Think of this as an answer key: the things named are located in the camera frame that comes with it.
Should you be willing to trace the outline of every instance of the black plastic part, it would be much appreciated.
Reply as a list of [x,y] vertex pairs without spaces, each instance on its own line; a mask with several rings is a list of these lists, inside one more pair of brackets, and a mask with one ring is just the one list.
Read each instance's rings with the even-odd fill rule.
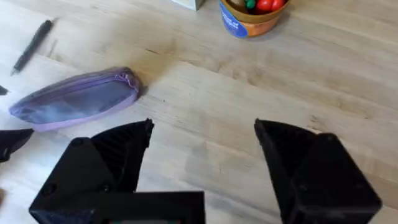
[[5,96],[5,95],[7,95],[7,93],[8,93],[8,90],[0,85],[0,96]]
[[33,132],[33,129],[0,131],[0,162],[8,161],[10,155],[20,149]]
[[284,224],[365,224],[382,202],[334,134],[256,120]]
[[74,139],[44,183],[30,214],[41,224],[110,220],[205,223],[204,192],[135,192],[151,120]]

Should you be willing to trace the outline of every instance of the pen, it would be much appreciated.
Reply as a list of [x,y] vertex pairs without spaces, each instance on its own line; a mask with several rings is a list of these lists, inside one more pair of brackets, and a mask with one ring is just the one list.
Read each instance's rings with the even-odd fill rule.
[[26,63],[30,60],[35,51],[39,48],[40,44],[43,42],[44,38],[50,32],[52,26],[53,22],[47,20],[39,27],[30,44],[26,47],[24,53],[19,57],[17,63],[14,65],[11,75],[19,73],[25,67]]

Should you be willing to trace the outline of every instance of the zipper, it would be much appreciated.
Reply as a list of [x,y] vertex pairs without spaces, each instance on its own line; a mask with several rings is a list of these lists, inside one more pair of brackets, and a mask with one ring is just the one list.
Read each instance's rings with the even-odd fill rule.
[[[85,81],[83,83],[79,83],[78,85],[72,85],[74,82],[81,82],[82,80],[87,80],[87,81]],[[133,85],[131,85],[131,81],[129,79],[129,74],[126,71],[114,73],[112,75],[103,75],[100,77],[86,77],[86,78],[62,83],[62,85],[69,85],[68,87],[62,88],[61,86],[58,86],[58,88],[59,88],[58,90],[46,91],[46,92],[43,92],[42,94],[40,94],[39,96],[36,96],[33,99],[27,100],[25,102],[20,102],[18,104],[17,108],[14,108],[14,110],[18,110],[21,107],[31,105],[32,103],[40,103],[43,101],[51,100],[53,98],[65,95],[67,93],[73,93],[74,91],[84,90],[84,89],[87,89],[87,88],[90,88],[90,87],[93,87],[93,86],[96,86],[99,84],[111,82],[111,81],[125,82],[130,87],[136,88]]]

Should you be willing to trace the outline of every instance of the pencil case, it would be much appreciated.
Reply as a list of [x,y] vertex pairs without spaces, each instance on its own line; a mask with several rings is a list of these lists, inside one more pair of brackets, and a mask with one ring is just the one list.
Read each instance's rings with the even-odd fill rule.
[[132,105],[141,82],[127,67],[78,75],[14,104],[9,112],[36,131],[49,131],[102,118]]

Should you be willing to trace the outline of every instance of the wood grain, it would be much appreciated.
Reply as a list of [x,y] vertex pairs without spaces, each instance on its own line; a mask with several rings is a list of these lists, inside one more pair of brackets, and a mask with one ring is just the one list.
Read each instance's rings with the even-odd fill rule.
[[[27,213],[68,142],[152,118],[139,190],[206,191],[208,223],[280,223],[256,118],[337,134],[398,219],[398,4],[295,0],[254,39],[224,29],[218,1],[198,12],[164,0],[0,0],[0,128],[26,94],[83,72],[124,65],[149,89],[107,118],[48,133],[0,165],[0,223]],[[35,57],[8,74],[46,19],[58,17]]]

